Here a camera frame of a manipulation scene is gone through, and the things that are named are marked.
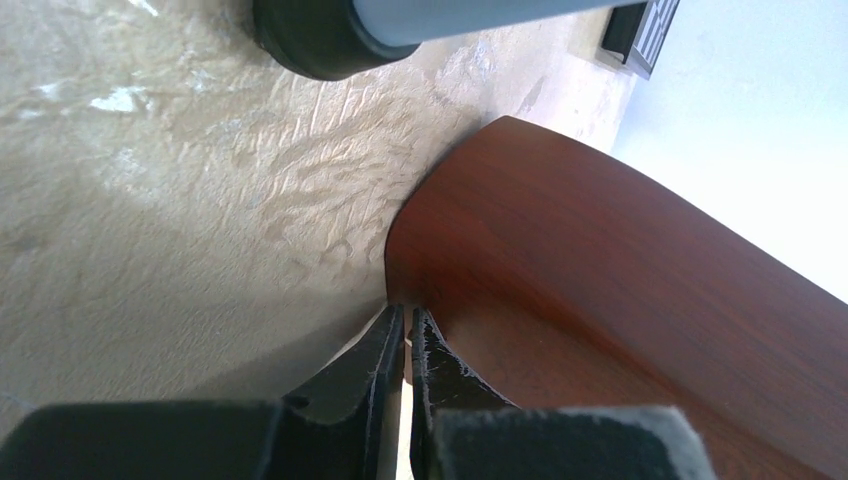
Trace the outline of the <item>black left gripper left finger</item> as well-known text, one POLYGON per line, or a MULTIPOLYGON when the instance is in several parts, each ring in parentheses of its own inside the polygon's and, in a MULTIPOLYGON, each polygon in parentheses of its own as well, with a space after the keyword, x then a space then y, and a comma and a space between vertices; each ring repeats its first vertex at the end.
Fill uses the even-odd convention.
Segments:
POLYGON ((361 338, 271 401, 57 404, 3 441, 5 479, 391 479, 404 319, 385 308, 361 338))

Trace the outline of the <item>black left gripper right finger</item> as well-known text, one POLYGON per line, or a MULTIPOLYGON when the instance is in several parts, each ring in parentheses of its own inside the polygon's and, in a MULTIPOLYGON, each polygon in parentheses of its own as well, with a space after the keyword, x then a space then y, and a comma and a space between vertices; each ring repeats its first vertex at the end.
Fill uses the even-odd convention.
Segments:
POLYGON ((713 479, 699 434, 661 405, 522 409, 447 345, 429 311, 410 332, 416 479, 713 479))

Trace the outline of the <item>brown wooden metronome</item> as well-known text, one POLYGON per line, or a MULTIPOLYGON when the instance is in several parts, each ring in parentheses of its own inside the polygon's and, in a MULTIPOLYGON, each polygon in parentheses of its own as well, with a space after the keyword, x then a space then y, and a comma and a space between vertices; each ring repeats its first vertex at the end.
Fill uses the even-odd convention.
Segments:
POLYGON ((675 405, 722 479, 847 475, 847 306, 637 170, 502 117, 390 229, 386 283, 530 408, 675 405))

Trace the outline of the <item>light blue music stand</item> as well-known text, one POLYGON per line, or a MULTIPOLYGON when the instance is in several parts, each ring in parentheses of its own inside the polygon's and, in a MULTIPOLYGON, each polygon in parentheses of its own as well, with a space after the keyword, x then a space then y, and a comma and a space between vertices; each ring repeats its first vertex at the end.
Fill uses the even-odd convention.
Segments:
POLYGON ((427 41, 607 8, 585 0, 261 0, 255 33, 271 57, 313 80, 340 81, 411 56, 427 41))

